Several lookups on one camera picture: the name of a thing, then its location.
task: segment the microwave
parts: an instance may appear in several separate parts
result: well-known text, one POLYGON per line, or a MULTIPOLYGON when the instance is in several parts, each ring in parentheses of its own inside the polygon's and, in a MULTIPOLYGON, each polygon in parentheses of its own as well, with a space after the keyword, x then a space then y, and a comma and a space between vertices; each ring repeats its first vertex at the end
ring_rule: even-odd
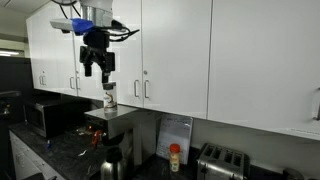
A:
POLYGON ((83 125, 89 108, 89 102, 82 100, 32 100, 24 103, 24 115, 32 130, 48 139, 83 125))

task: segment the black countertop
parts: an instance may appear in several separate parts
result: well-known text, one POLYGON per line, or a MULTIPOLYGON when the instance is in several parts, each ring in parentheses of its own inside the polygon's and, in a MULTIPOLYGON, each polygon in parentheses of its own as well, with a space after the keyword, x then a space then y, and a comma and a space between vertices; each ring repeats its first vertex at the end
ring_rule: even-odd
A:
POLYGON ((50 139, 52 145, 47 148, 47 140, 35 134, 29 125, 19 123, 9 129, 65 179, 90 179, 105 159, 105 148, 98 146, 94 150, 91 135, 70 131, 50 139))
MULTIPOLYGON (((47 140, 35 134, 30 126, 25 123, 15 124, 9 127, 10 130, 19 137, 27 146, 45 160, 65 179, 83 180, 100 179, 99 170, 105 158, 105 148, 99 146, 93 150, 91 145, 92 136, 80 136, 76 131, 67 132, 61 136, 50 139, 52 146, 47 148, 47 140), (84 156, 78 155, 87 150, 84 156)), ((173 173, 170 171, 167 160, 157 156, 151 157, 133 176, 134 180, 192 180, 194 179, 195 161, 198 149, 191 148, 189 153, 189 163, 181 166, 180 171, 173 173)), ((281 180, 278 173, 251 166, 251 180, 281 180)))

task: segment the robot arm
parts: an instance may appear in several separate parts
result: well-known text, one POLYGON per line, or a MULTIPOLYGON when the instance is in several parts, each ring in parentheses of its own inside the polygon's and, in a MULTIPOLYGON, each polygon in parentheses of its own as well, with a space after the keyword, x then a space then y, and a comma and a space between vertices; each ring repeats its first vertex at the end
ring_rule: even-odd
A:
POLYGON ((84 44, 87 46, 80 47, 80 62, 84 65, 85 76, 91 76, 91 65, 97 63, 102 71, 103 87, 108 90, 111 88, 108 84, 110 73, 115 71, 115 55, 106 50, 109 43, 124 41, 139 30, 130 31, 113 19, 113 0, 52 1, 60 6, 74 6, 80 2, 82 19, 56 19, 50 23, 53 28, 60 29, 64 33, 72 31, 76 35, 83 35, 84 44))

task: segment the toaster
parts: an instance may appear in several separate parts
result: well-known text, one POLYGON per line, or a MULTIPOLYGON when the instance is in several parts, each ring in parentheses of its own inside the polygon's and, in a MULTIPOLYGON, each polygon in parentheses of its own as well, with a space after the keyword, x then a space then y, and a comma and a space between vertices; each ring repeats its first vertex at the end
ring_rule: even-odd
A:
POLYGON ((197 180, 247 180, 250 158, 239 151, 205 144, 196 160, 197 180))

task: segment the metal appliance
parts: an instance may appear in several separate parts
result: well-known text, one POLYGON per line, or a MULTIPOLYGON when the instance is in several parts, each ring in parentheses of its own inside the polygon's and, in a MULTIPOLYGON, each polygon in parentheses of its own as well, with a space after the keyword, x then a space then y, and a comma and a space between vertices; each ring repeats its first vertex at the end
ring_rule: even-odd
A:
POLYGON ((66 129, 85 123, 83 113, 90 108, 87 100, 33 99, 25 102, 26 121, 45 138, 62 134, 66 129))
POLYGON ((105 113, 102 108, 86 112, 85 115, 87 129, 102 131, 103 148, 121 148, 123 158, 130 160, 127 166, 139 166, 156 152, 157 122, 162 113, 118 105, 114 112, 105 113), (124 141, 128 142, 126 147, 122 146, 124 141))
POLYGON ((205 144, 197 159, 197 180, 246 180, 250 158, 239 151, 205 144))
POLYGON ((106 159, 101 165, 101 180, 124 180, 127 161, 122 157, 120 148, 114 147, 107 151, 106 159))

